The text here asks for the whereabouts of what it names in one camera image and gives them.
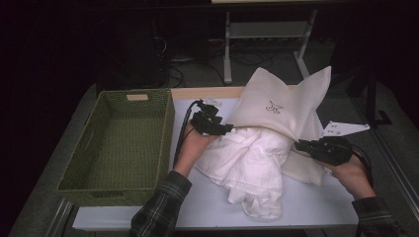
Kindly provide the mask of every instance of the white cloth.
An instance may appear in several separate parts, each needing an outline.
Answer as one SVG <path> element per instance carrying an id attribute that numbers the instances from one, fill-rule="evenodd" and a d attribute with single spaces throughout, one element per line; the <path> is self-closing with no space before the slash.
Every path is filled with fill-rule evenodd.
<path id="1" fill-rule="evenodd" d="M 323 169 L 291 151 L 298 139 L 318 139 L 315 112 L 330 82 L 330 67 L 314 73 L 293 89 L 258 68 L 227 119 L 235 129 L 214 141 L 196 163 L 213 182 L 230 189 L 228 200 L 241 203 L 250 216 L 282 214 L 282 174 L 321 184 Z"/>

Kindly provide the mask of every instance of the person's right hand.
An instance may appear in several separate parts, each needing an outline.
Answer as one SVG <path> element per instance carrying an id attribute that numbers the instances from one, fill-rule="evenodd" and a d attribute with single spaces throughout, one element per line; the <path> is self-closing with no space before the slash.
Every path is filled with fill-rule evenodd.
<path id="1" fill-rule="evenodd" d="M 355 155 L 353 155 L 347 163 L 339 166 L 329 165 L 317 160 L 314 161 L 317 164 L 330 169 L 332 175 L 339 180 L 354 199 L 376 196 L 376 193 L 368 181 L 364 165 Z"/>

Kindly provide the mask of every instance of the printed logo on cloth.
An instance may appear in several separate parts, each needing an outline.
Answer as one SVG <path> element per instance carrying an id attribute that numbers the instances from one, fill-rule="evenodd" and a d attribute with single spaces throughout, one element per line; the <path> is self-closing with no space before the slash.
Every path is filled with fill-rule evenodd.
<path id="1" fill-rule="evenodd" d="M 272 101 L 269 102 L 271 103 L 271 106 L 267 107 L 266 110 L 268 112 L 273 112 L 274 114 L 280 114 L 280 109 L 283 109 L 284 107 L 275 105 Z"/>

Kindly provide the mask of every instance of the person's left hand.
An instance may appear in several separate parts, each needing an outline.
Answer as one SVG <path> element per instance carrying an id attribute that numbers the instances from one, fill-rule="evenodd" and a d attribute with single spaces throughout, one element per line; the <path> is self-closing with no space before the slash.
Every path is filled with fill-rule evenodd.
<path id="1" fill-rule="evenodd" d="M 207 146 L 217 138 L 218 136 L 216 135 L 199 134 L 191 123 L 188 122 L 185 128 L 184 142 L 173 170 L 188 177 L 195 162 L 203 155 Z"/>

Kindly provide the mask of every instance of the hand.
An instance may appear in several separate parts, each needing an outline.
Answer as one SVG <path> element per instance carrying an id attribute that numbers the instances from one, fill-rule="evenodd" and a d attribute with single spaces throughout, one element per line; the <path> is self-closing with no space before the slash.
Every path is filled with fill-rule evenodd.
<path id="1" fill-rule="evenodd" d="M 218 136 L 216 135 L 199 134 L 188 122 L 185 128 L 185 139 L 173 170 L 188 177 L 195 162 L 203 155 L 207 146 L 217 138 Z"/>
<path id="2" fill-rule="evenodd" d="M 321 161 L 316 161 L 332 171 L 332 175 L 346 188 L 354 199 L 375 197 L 376 193 L 371 187 L 366 169 L 361 161 L 353 155 L 351 159 L 342 165 L 333 166 Z"/>

